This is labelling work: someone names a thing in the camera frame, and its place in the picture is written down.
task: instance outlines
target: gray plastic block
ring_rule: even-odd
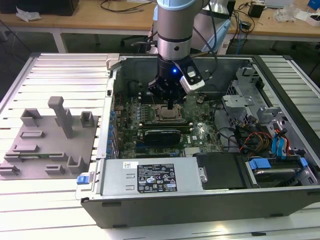
[[[67,116],[63,107],[64,99],[62,96],[51,96],[48,101],[49,108],[53,109],[60,126],[67,139],[72,139],[73,129],[70,123],[70,117]]]
[[[26,108],[20,119],[22,120],[23,124],[28,127],[37,127],[35,119],[40,119],[41,115],[39,114],[38,110],[35,108]]]
[[[65,115],[66,115],[66,118],[68,120],[68,123],[72,126],[72,124],[74,123],[74,118],[72,117],[69,108],[64,109],[64,111],[65,111]],[[54,120],[55,120],[56,124],[58,125],[58,127],[61,127],[58,118],[55,118]]]
[[[10,151],[4,156],[1,167],[11,166],[13,162],[19,170],[18,175],[0,175],[0,180],[24,180],[24,179],[75,179],[78,173],[72,173],[67,167],[68,159],[71,156],[78,164],[82,156],[85,167],[81,172],[87,172],[95,140],[98,117],[93,116],[94,127],[82,127],[81,116],[73,116],[72,128],[73,138],[66,138],[61,127],[55,121],[56,116],[42,116],[36,118],[38,127],[26,127],[22,125],[17,134]],[[43,131],[42,138],[21,138],[22,132]],[[38,152],[13,152],[14,146],[37,145]],[[60,164],[65,173],[47,174],[44,169],[46,165]]]
[[[8,162],[8,163],[12,163],[12,162],[21,162],[23,161],[22,158],[20,158],[19,154],[16,155],[4,155],[4,159]]]
[[[63,175],[65,174],[65,169],[60,164],[48,164],[45,166],[45,172],[49,175]]]
[[[67,166],[67,168],[69,168],[69,170],[72,174],[80,174],[84,171],[86,164],[85,164],[82,156],[79,157],[78,162],[75,162],[74,159],[72,158],[72,156],[70,156],[66,166]]]
[[[93,128],[95,126],[94,116],[91,111],[83,111],[80,116],[83,128]]]
[[[65,152],[61,152],[59,154],[49,155],[49,158],[52,162],[67,162],[69,156]]]
[[[14,145],[12,151],[15,153],[36,153],[38,145]]]
[[[22,139],[40,139],[44,137],[44,131],[23,131],[20,134]]]
[[[19,174],[19,169],[14,165],[0,166],[1,176],[17,176]]]

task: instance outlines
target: floor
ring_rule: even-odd
[[[19,32],[17,36],[31,49],[32,52],[57,53],[57,48],[50,33]],[[136,53],[138,47],[131,47],[136,39],[129,40],[125,46],[120,46],[120,39],[126,36],[100,35],[100,45],[95,44],[92,34],[64,34],[70,53]],[[233,43],[227,54],[236,54],[238,44]],[[270,49],[272,42],[266,40],[248,40],[241,47],[240,54],[244,55],[290,55],[295,62],[309,74],[320,61],[320,51],[315,49],[316,42],[298,42],[292,49],[292,42],[279,41],[274,50]],[[0,100],[24,66],[29,53],[13,34],[0,44]],[[311,75],[311,79],[320,86],[320,66]]]

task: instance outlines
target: blue tab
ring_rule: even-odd
[[[302,166],[303,166],[304,169],[305,169],[306,167],[308,167],[308,162],[307,162],[307,160],[306,160],[304,157],[301,157],[301,158],[300,158],[300,162],[301,162],[301,164],[302,164]]]
[[[76,178],[76,184],[78,185],[89,184],[89,176],[78,176]]]
[[[249,165],[252,170],[254,169],[270,169],[271,165],[267,158],[254,158],[249,161]]]

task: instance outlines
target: power supply label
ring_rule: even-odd
[[[178,191],[175,166],[171,163],[138,165],[137,180],[141,194]]]

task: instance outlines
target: sticker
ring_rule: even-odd
[[[188,72],[188,75],[190,78],[193,78],[196,76],[196,73],[194,71]]]
[[[139,165],[138,161],[124,161],[123,169],[136,169]]]
[[[138,165],[136,168],[139,193],[178,191],[175,166],[173,164]]]

